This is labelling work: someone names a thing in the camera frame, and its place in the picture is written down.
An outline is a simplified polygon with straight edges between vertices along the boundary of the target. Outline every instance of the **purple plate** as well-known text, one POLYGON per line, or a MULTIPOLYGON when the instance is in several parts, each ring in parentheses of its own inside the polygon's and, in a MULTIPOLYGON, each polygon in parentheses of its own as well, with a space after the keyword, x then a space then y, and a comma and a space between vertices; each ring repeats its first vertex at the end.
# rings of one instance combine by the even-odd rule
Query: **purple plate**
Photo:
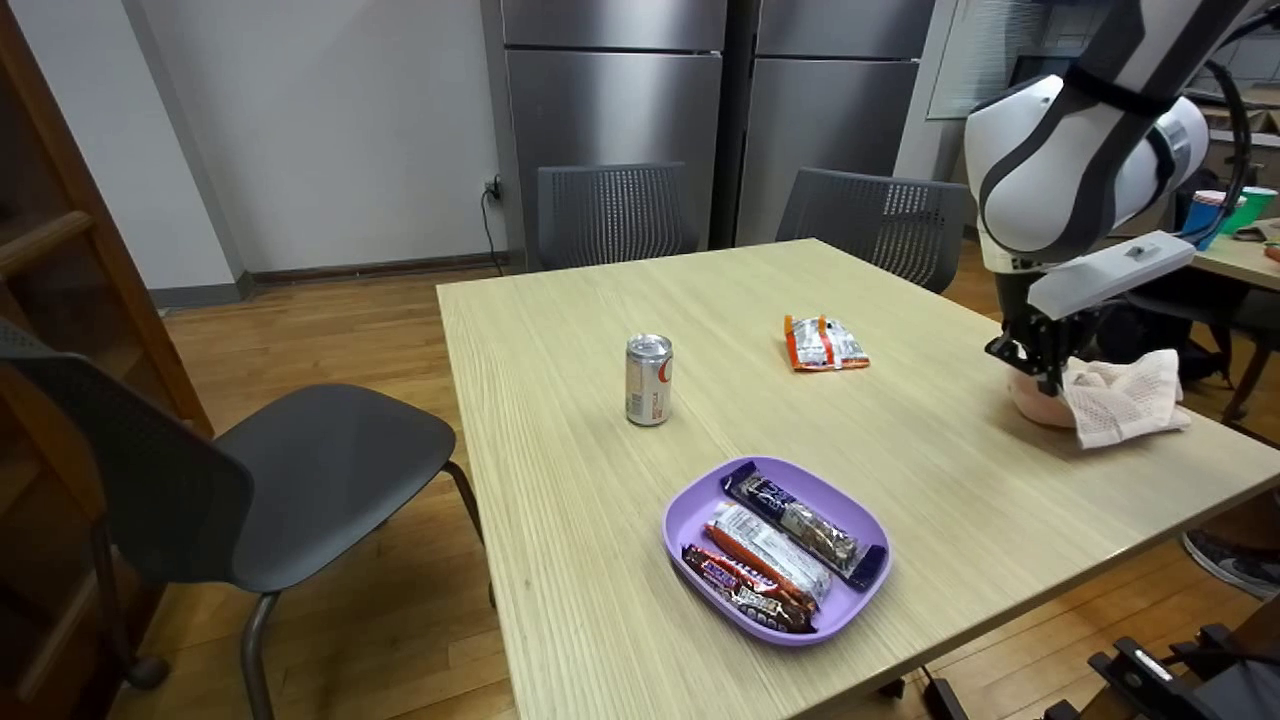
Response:
POLYGON ((874 594, 885 587, 887 567, 891 567, 891 549, 887 535, 880 526, 880 520, 861 509, 855 501, 847 501, 846 490, 835 490, 831 482, 816 481, 811 470, 784 465, 776 456, 739 456, 730 458, 722 468, 711 468, 710 475, 700 475, 696 482, 689 482, 666 520, 666 543, 669 543, 669 558, 678 563, 678 573, 683 577, 689 587, 696 587, 730 624, 737 624, 739 631, 763 640, 763 644, 780 644, 780 649, 808 649, 808 644, 824 644, 831 640, 846 624, 855 621, 855 612, 863 612, 874 605, 874 594), (680 549, 683 543, 700 543, 711 549, 711 539, 704 539, 704 522, 717 514, 722 503, 733 503, 722 490, 722 475, 730 475, 739 465, 755 465, 763 481, 787 486, 801 503, 808 503, 811 513, 821 513, 824 520, 831 520, 835 526, 846 526, 861 549, 880 543, 885 567, 874 578, 869 591, 855 591, 847 584, 835 578, 835 587, 821 598, 821 612, 811 616, 816 631, 776 631, 763 626, 748 616, 739 616, 730 598, 722 598, 683 558, 680 549))

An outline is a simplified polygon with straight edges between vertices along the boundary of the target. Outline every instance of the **chair backrest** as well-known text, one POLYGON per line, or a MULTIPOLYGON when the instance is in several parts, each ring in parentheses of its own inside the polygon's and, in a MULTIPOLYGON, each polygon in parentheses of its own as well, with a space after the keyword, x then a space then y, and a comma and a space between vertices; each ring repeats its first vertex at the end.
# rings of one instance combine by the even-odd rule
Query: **chair backrest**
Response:
POLYGON ((549 162, 538 171, 538 256, 549 268, 696 246, 683 162, 549 162))
POLYGON ((911 282, 945 292, 959 265, 965 186, 806 168, 776 236, 821 236, 911 282))
POLYGON ((0 366, 21 370, 86 436, 118 549, 152 578, 229 578, 249 470, 101 370, 0 325, 0 366))

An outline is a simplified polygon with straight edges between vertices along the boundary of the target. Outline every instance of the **black cable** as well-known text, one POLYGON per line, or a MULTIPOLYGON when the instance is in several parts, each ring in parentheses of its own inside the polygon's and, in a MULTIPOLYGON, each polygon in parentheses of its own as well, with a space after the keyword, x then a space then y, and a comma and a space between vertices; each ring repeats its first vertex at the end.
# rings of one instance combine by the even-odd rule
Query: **black cable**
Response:
POLYGON ((1240 100, 1240 87, 1232 78, 1232 73, 1217 58, 1205 65, 1212 73, 1212 78, 1220 85, 1223 100, 1228 100, 1228 114, 1232 114, 1232 184, 1223 203, 1217 206, 1212 224, 1200 224, 1185 236, 1217 236, 1223 227, 1223 221, 1238 210, 1240 197, 1245 197, 1245 171, 1247 171, 1247 153, 1254 153, 1254 129, 1247 129, 1247 107, 1240 100))
MULTIPOLYGON (((1238 38, 1245 38, 1245 36, 1270 26, 1270 22, 1280 33, 1280 2, 1273 2, 1273 7, 1258 10, 1254 18, 1245 18, 1240 26, 1232 26, 1223 36, 1223 44, 1217 44, 1217 52, 1223 52, 1228 44, 1238 44, 1238 38)), ((1209 96, 1209 93, 1198 93, 1198 87, 1185 87, 1185 96, 1198 100, 1198 104, 1209 104, 1209 107, 1223 107, 1220 96, 1209 96)))

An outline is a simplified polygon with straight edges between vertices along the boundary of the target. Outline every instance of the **snack package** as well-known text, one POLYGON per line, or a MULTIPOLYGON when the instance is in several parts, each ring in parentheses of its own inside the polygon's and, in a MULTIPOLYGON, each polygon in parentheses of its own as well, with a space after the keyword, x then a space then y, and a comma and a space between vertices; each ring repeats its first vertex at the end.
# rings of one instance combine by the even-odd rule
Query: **snack package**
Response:
POLYGON ((806 598, 811 612, 831 591, 835 577, 795 549, 784 531, 763 522, 755 513, 739 503, 726 503, 704 535, 733 558, 780 584, 787 594, 806 598))
POLYGON ((755 514, 763 514, 773 526, 780 526, 792 543, 801 543, 808 554, 828 563, 841 578, 853 577, 861 551, 846 526, 801 503, 780 482, 763 481, 755 465, 739 465, 722 481, 726 497, 748 503, 755 514))
POLYGON ((711 554, 696 543, 680 549, 680 558, 700 577, 717 594, 726 594, 737 612, 752 616, 763 626, 780 631, 811 631, 811 609, 763 578, 762 573, 711 554))
POLYGON ((784 321, 784 343, 795 370, 853 370, 869 366, 874 356, 841 321, 784 321))

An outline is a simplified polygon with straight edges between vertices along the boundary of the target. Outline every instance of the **silver can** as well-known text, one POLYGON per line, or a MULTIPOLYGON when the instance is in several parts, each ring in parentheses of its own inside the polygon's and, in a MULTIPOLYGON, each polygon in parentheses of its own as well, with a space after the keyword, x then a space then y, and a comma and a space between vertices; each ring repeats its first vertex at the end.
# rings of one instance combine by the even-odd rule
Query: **silver can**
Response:
POLYGON ((658 428, 671 414, 671 338, 638 337, 628 338, 628 420, 658 428))

